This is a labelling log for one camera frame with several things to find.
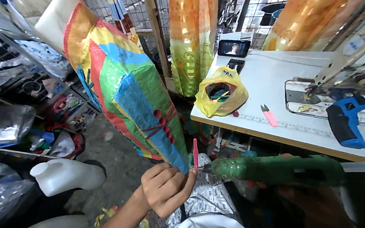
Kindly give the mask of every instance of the table edge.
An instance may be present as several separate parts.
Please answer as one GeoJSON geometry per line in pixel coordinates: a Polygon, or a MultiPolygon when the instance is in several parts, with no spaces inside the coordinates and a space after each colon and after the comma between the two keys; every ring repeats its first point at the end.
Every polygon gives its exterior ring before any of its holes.
{"type": "Polygon", "coordinates": [[[193,120],[193,121],[202,122],[202,123],[206,123],[206,124],[217,126],[217,127],[223,127],[225,129],[232,130],[232,131],[235,131],[235,132],[241,132],[241,133],[245,133],[247,135],[261,137],[261,138],[268,139],[268,140],[271,140],[271,141],[284,143],[284,144],[287,144],[287,145],[307,149],[307,150],[310,150],[310,151],[315,151],[315,152],[330,155],[330,156],[333,156],[333,157],[343,158],[343,159],[350,160],[350,161],[353,161],[353,162],[354,161],[355,162],[362,162],[362,161],[365,162],[365,157],[362,157],[362,156],[359,156],[359,155],[354,155],[354,154],[350,154],[350,153],[346,153],[346,152],[342,152],[342,151],[337,151],[337,150],[333,150],[333,149],[329,149],[329,148],[324,148],[324,147],[320,147],[320,146],[317,146],[317,145],[312,145],[312,144],[305,143],[305,142],[299,142],[299,141],[288,139],[288,138],[274,136],[274,135],[270,135],[270,134],[267,134],[267,133],[264,133],[264,132],[258,132],[258,131],[254,131],[254,130],[250,130],[250,129],[246,129],[246,128],[242,128],[242,127],[236,127],[236,126],[233,126],[233,125],[230,125],[230,124],[226,124],[226,123],[222,123],[222,122],[218,122],[218,121],[213,121],[213,120],[205,119],[205,118],[201,118],[201,117],[196,117],[196,116],[193,116],[193,115],[190,115],[190,117],[191,117],[191,120],[193,120]]]}

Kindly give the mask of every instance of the blue glue gun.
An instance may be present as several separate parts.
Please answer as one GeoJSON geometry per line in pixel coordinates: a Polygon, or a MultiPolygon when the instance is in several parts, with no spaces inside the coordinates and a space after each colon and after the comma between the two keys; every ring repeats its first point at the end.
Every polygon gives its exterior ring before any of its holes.
{"type": "Polygon", "coordinates": [[[365,109],[365,98],[354,95],[334,102],[326,109],[329,125],[340,145],[349,148],[365,148],[364,139],[357,128],[357,113],[365,109]]]}

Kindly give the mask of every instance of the hand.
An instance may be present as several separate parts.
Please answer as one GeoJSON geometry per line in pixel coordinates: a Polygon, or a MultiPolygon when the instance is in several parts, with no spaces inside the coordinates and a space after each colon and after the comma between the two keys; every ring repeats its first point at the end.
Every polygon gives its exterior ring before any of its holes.
{"type": "Polygon", "coordinates": [[[354,227],[329,187],[308,189],[308,192],[291,187],[280,187],[279,192],[305,212],[305,227],[354,227]]]}
{"type": "Polygon", "coordinates": [[[164,218],[189,198],[196,178],[195,169],[185,175],[177,167],[161,163],[143,174],[142,189],[150,208],[164,218]]]}

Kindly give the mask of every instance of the white plastic jug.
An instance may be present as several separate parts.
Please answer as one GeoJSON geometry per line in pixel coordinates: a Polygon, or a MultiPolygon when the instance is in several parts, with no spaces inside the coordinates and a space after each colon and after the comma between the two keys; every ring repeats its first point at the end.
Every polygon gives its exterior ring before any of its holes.
{"type": "Polygon", "coordinates": [[[29,228],[87,228],[87,216],[65,215],[41,221],[29,228]]]}
{"type": "Polygon", "coordinates": [[[53,159],[37,164],[30,174],[36,178],[46,196],[74,188],[91,190],[105,182],[104,171],[99,166],[68,159],[53,159]]]}

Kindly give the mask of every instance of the blue bucket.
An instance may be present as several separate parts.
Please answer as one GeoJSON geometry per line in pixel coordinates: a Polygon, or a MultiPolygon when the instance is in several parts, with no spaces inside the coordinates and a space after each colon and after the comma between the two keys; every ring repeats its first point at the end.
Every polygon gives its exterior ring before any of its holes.
{"type": "Polygon", "coordinates": [[[274,13],[271,14],[271,20],[270,20],[270,25],[273,25],[274,22],[277,20],[277,18],[280,16],[280,13],[283,9],[279,9],[277,11],[275,11],[274,13]]]}

